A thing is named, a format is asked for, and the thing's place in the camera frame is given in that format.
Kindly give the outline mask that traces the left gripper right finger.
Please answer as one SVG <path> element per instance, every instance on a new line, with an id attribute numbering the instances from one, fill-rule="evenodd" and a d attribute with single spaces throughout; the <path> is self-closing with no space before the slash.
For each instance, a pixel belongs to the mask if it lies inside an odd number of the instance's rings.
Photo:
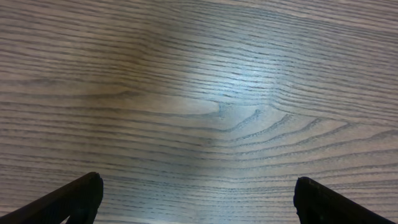
<path id="1" fill-rule="evenodd" d="M 298 178 L 293 201 L 301 224 L 395 224 L 309 177 Z"/>

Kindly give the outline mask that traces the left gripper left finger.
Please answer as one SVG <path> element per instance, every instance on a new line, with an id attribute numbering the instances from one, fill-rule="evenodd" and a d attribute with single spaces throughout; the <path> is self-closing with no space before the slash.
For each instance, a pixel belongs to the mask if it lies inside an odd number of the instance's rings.
<path id="1" fill-rule="evenodd" d="M 93 224 L 103 199 L 103 180 L 90 172 L 1 217 L 1 224 Z"/>

